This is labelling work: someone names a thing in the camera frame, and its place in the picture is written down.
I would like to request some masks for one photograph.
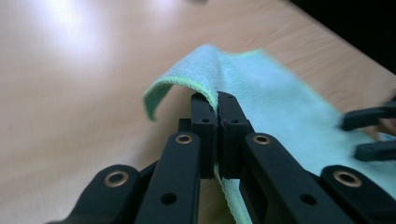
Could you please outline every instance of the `wooden surface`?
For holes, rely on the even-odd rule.
[[[145,89],[202,44],[263,48],[341,111],[379,105],[396,76],[284,0],[3,1],[0,5],[0,223],[66,217],[93,176],[159,159],[191,91],[159,121]],[[232,223],[203,181],[200,223]]]

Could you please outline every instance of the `mounting hole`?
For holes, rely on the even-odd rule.
[[[166,205],[170,205],[177,201],[177,196],[174,193],[167,193],[161,197],[161,202]]]
[[[176,137],[176,141],[180,144],[188,144],[192,142],[192,137],[187,134],[181,134],[178,137]]]
[[[335,171],[333,176],[338,182],[348,187],[359,188],[361,186],[361,180],[350,172]]]
[[[105,185],[110,188],[116,188],[125,184],[128,178],[128,173],[125,171],[114,171],[105,177]]]
[[[302,194],[302,195],[300,195],[300,199],[303,203],[306,203],[309,205],[317,204],[317,200],[310,194]]]
[[[267,145],[270,144],[271,142],[271,140],[265,135],[256,135],[253,137],[253,140],[261,145]]]

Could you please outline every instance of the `table surface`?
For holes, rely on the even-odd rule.
[[[195,48],[262,48],[342,112],[379,105],[396,76],[286,0],[3,1],[0,223],[66,217],[100,170],[159,159],[190,94],[173,88],[150,122],[149,85]],[[232,223],[203,181],[200,223]]]

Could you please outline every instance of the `cloth fold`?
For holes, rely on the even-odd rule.
[[[367,175],[396,198],[396,163],[355,160],[355,146],[373,140],[359,130],[341,131],[343,115],[263,50],[231,54],[210,45],[196,49],[146,91],[144,102],[151,119],[174,84],[202,93],[215,111],[217,91],[234,95],[255,131],[276,137],[307,171],[319,175],[325,166],[345,165]],[[239,180],[219,181],[235,221],[251,222],[239,193]]]

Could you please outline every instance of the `green cloth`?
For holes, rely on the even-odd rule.
[[[325,166],[345,165],[364,173],[396,198],[395,162],[355,160],[355,146],[373,140],[362,131],[341,131],[342,114],[264,51],[231,54],[210,45],[196,49],[145,93],[151,119],[173,84],[202,93],[214,108],[218,106],[217,91],[234,95],[255,131],[276,137],[306,170],[319,175]],[[236,223],[251,223],[239,180],[219,182]]]

